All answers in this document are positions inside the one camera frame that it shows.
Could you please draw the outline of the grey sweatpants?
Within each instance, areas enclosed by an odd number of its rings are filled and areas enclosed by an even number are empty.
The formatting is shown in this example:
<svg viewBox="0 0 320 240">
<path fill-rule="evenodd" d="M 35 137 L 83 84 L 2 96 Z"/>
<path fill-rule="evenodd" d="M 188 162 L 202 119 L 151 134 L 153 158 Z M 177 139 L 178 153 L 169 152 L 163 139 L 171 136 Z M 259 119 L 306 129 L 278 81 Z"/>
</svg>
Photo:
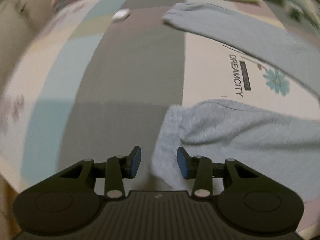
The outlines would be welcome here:
<svg viewBox="0 0 320 240">
<path fill-rule="evenodd" d="M 162 17 L 185 35 L 183 102 L 165 114 L 151 173 L 190 190 L 179 147 L 215 163 L 234 158 L 319 198 L 319 43 L 239 11 L 177 3 Z"/>
</svg>

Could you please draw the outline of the patchwork floral bed sheet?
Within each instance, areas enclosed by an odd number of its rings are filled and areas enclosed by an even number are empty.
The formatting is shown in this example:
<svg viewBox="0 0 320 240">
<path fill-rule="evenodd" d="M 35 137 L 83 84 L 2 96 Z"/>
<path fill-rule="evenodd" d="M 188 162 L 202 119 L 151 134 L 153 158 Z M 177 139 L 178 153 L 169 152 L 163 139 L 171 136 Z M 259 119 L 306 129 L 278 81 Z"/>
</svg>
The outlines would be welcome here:
<svg viewBox="0 0 320 240">
<path fill-rule="evenodd" d="M 319 29 L 269 1 L 80 0 L 63 8 L 28 47 L 1 98 L 1 174 L 17 191 L 19 239 L 305 239 L 319 233 L 319 198 L 253 168 L 232 184 L 213 178 L 212 197 L 172 190 L 151 173 L 169 107 L 183 102 L 185 35 L 162 21 L 177 3 L 239 11 L 319 43 Z M 113 22 L 120 9 L 130 16 Z M 142 158 L 125 198 L 105 198 L 59 177 L 70 166 Z"/>
</svg>

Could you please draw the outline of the small white oval case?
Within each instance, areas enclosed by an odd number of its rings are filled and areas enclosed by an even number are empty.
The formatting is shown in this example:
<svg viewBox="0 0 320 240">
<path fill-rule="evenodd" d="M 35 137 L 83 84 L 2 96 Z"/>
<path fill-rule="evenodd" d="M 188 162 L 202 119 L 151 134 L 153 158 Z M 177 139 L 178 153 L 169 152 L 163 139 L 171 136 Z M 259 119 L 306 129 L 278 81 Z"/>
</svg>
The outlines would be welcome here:
<svg viewBox="0 0 320 240">
<path fill-rule="evenodd" d="M 112 16 L 112 21 L 113 22 L 121 22 L 126 20 L 131 14 L 130 9 L 120 9 L 118 10 L 113 16 Z"/>
</svg>

